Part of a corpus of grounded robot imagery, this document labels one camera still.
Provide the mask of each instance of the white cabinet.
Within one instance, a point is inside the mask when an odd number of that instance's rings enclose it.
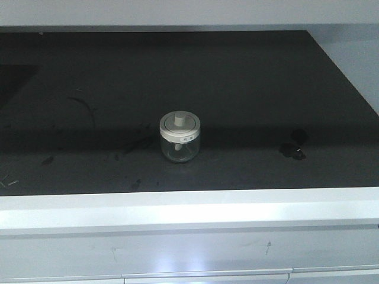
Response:
[[[24,235],[0,238],[2,278],[120,275],[377,264],[375,228],[304,230],[229,228],[123,233]]]
[[[11,284],[17,282],[4,282],[4,284]],[[48,281],[44,279],[42,282],[21,282],[23,284],[124,284],[124,279],[97,279],[97,280],[61,280],[61,281]]]
[[[288,274],[252,276],[200,276],[125,279],[125,284],[286,284]]]
[[[378,284],[379,269],[290,274],[288,284]]]

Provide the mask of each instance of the dark stain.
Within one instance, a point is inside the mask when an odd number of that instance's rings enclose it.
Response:
[[[46,160],[43,160],[41,165],[42,166],[47,166],[48,164],[51,164],[54,161],[54,157],[50,156]]]
[[[270,247],[271,247],[271,241],[268,241],[266,255],[268,254],[268,250],[270,249]]]
[[[140,187],[140,184],[141,184],[141,180],[140,179],[136,180],[136,182],[131,185],[131,189],[134,191],[138,190],[138,188]]]
[[[134,142],[128,142],[124,145],[124,155],[131,153],[132,151],[140,148],[147,149],[153,144],[153,137],[145,137]]]
[[[301,151],[301,148],[297,147],[291,143],[283,143],[280,145],[279,152],[283,154],[284,157],[292,157],[295,160],[304,160],[306,155]]]
[[[308,134],[303,129],[296,129],[291,133],[291,138],[298,144],[303,145],[309,140]]]

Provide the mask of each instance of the white wall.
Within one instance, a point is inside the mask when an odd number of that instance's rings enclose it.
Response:
[[[309,32],[379,114],[379,25],[317,25]]]
[[[1,26],[378,22],[377,0],[2,0]]]

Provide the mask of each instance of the lid knob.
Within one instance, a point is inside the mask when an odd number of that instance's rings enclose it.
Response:
[[[186,116],[185,111],[177,111],[175,113],[174,124],[179,127],[184,126],[185,116]]]

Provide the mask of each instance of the white shelf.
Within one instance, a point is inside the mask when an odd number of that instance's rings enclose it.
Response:
[[[376,0],[3,0],[0,26],[150,27],[376,24]]]
[[[0,235],[379,223],[378,188],[3,196],[0,201]]]

